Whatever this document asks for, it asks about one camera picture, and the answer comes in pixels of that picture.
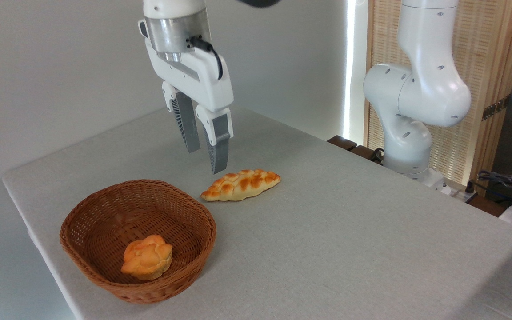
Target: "white wall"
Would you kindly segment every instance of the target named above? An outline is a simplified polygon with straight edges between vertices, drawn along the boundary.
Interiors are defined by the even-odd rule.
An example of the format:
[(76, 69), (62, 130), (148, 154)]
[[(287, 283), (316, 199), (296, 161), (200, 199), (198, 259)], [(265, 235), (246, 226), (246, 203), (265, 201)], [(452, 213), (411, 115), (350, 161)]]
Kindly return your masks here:
[[(237, 105), (323, 139), (341, 133), (345, 1), (208, 5)], [(0, 178), (163, 107), (136, 26), (140, 7), (140, 0), (0, 2)], [(0, 180), (0, 319), (72, 317)]]

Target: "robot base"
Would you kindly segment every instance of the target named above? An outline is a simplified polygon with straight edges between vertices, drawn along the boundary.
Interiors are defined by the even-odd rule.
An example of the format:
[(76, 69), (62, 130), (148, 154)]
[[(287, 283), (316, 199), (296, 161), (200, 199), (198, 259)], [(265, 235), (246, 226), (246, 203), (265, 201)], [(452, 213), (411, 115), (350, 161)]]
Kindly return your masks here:
[(444, 188), (444, 176), (432, 168), (427, 168), (420, 173), (404, 174), (404, 176), (445, 194), (449, 194), (451, 191), (449, 187)]

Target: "pastry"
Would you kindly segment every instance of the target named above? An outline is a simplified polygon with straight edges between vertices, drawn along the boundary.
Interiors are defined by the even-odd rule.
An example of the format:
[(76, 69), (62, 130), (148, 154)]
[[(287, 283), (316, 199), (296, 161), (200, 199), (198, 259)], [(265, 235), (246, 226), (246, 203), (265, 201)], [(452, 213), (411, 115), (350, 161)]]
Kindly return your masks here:
[(124, 252), (122, 273), (140, 280), (153, 280), (167, 271), (173, 259), (173, 246), (159, 235), (150, 235), (128, 245)]
[(251, 196), (257, 196), (264, 190), (272, 188), (281, 178), (273, 172), (264, 170), (242, 170), (239, 173), (229, 173), (213, 182), (201, 194), (206, 201), (240, 201)]

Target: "black cable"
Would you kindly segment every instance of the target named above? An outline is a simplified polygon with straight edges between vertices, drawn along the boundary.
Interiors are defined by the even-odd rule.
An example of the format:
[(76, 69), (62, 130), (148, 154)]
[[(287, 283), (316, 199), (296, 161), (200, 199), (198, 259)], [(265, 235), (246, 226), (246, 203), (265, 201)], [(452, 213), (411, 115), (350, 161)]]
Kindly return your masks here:
[(384, 149), (383, 148), (376, 148), (374, 149), (374, 152), (372, 153), (372, 157), (371, 157), (371, 161), (375, 161), (375, 160), (378, 160), (379, 162), (382, 162), (382, 158), (383, 158), (383, 155), (384, 154)]
[(506, 174), (498, 174), (497, 172), (490, 172), (481, 170), (477, 174), (477, 179), (480, 181), (492, 181), (503, 184), (505, 187), (512, 189), (512, 176)]
[(481, 184), (478, 184), (476, 182), (473, 183), (474, 186), (478, 186), (488, 192), (491, 192), (492, 194), (496, 195), (496, 196), (500, 196), (501, 198), (505, 198), (505, 199), (509, 199), (509, 200), (512, 200), (512, 196), (508, 196), (508, 195), (504, 195), (504, 194), (500, 194), (498, 192), (496, 192), (495, 190), (493, 189), (490, 189), (488, 187), (485, 187), (485, 186), (482, 186)]
[(217, 66), (219, 67), (219, 80), (222, 78), (222, 62), (220, 61), (219, 54), (215, 51), (215, 49), (211, 48), (211, 51), (215, 55), (215, 58), (217, 58)]
[(213, 45), (211, 43), (206, 42), (202, 39), (202, 36), (192, 36), (189, 41), (193, 47), (199, 48), (203, 51), (212, 52), (215, 55), (215, 58), (217, 59), (217, 67), (219, 67), (219, 80), (222, 78), (222, 61), (220, 60), (219, 54), (215, 51), (213, 48)]

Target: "braided bread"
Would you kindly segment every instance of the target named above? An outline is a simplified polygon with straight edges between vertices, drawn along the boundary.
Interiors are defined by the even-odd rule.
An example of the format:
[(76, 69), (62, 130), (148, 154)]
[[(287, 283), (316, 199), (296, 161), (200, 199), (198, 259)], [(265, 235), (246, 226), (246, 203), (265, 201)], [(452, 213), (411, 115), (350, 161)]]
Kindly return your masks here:
[(257, 196), (264, 190), (272, 188), (281, 178), (273, 172), (264, 170), (242, 170), (239, 173), (229, 173), (213, 182), (201, 194), (206, 201), (240, 201), (251, 196)]

